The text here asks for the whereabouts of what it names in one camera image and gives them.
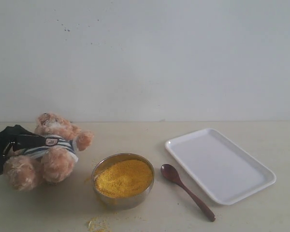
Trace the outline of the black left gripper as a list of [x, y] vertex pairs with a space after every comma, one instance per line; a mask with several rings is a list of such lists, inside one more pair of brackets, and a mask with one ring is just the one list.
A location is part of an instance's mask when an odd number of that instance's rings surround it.
[[59, 138], [42, 137], [36, 135], [20, 125], [7, 126], [0, 132], [0, 175], [3, 174], [3, 166], [9, 159], [10, 150], [18, 151], [42, 146], [54, 146], [59, 142]]

